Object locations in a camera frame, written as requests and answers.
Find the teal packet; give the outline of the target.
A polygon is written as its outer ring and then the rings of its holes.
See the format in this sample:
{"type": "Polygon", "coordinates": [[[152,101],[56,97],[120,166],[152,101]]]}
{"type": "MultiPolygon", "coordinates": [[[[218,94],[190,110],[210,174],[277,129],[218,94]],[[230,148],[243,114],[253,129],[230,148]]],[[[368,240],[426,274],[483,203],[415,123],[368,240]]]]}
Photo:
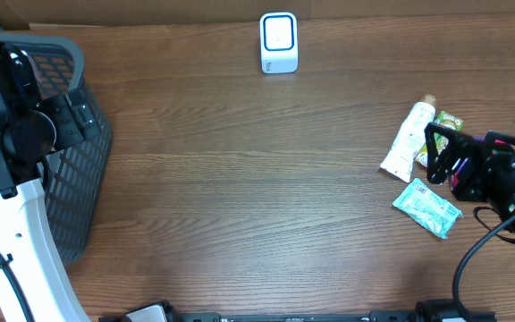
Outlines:
{"type": "Polygon", "coordinates": [[[407,186],[393,206],[441,239],[448,238],[447,233],[462,217],[458,208],[431,191],[419,178],[407,186]]]}

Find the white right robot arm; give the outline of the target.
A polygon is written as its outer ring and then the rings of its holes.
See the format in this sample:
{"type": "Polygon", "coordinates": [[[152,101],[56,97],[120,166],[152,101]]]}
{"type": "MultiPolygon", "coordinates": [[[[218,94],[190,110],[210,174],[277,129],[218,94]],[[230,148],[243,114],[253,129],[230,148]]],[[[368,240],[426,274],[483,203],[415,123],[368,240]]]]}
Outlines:
{"type": "Polygon", "coordinates": [[[452,281],[452,297],[462,316],[460,279],[474,254],[502,230],[515,233],[515,137],[490,131],[482,140],[429,123],[424,129],[426,177],[432,184],[449,181],[458,201],[487,203],[501,222],[466,253],[452,281]]]}

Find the white tube gold cap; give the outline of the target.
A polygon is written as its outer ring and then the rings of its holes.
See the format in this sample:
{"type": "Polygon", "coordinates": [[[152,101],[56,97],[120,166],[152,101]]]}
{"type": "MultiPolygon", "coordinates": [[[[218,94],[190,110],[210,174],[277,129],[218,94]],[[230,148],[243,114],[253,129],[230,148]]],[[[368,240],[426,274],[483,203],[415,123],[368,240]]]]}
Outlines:
{"type": "Polygon", "coordinates": [[[435,118],[436,97],[425,94],[409,111],[380,168],[409,182],[414,159],[425,144],[425,128],[435,118]]]}

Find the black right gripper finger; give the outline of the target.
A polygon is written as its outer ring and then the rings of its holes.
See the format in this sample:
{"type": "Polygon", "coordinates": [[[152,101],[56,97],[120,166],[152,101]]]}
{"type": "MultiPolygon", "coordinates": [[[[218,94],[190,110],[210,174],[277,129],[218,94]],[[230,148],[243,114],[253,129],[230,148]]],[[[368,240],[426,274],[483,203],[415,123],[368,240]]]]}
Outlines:
{"type": "Polygon", "coordinates": [[[470,148],[445,148],[441,152],[428,150],[426,178],[432,184],[444,182],[455,174],[461,164],[469,157],[470,148]]]}
{"type": "Polygon", "coordinates": [[[448,140],[448,143],[445,148],[470,148],[470,155],[474,155],[477,153],[477,141],[469,136],[468,134],[452,130],[445,126],[436,123],[429,123],[425,128],[425,137],[426,137],[426,149],[428,150],[437,150],[441,152],[443,149],[439,149],[436,146],[435,137],[443,137],[448,140]]]}

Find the purple sanitary pad pack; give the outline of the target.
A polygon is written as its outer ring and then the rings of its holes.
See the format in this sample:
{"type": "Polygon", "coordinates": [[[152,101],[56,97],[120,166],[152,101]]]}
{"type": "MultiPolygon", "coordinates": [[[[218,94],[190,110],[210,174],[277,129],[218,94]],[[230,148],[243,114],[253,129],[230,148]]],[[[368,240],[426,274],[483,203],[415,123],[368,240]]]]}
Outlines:
{"type": "MultiPolygon", "coordinates": [[[[485,141],[487,138],[487,135],[484,138],[481,137],[474,137],[477,141],[485,141]]],[[[504,142],[504,140],[494,140],[497,144],[505,144],[511,147],[510,143],[504,142]]],[[[450,185],[451,185],[451,192],[454,193],[456,187],[459,185],[460,182],[464,182],[465,179],[471,176],[471,173],[475,172],[475,167],[470,163],[470,158],[466,158],[463,161],[459,162],[457,169],[454,171],[454,173],[450,176],[450,185]]]]}

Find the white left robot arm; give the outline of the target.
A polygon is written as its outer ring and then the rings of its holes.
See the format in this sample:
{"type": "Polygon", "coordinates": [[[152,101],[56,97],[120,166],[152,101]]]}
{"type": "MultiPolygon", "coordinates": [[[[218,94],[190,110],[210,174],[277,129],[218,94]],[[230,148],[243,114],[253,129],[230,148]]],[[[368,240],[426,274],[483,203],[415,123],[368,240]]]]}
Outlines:
{"type": "Polygon", "coordinates": [[[0,35],[0,308],[84,321],[65,265],[84,251],[112,130],[66,38],[0,35]]]}

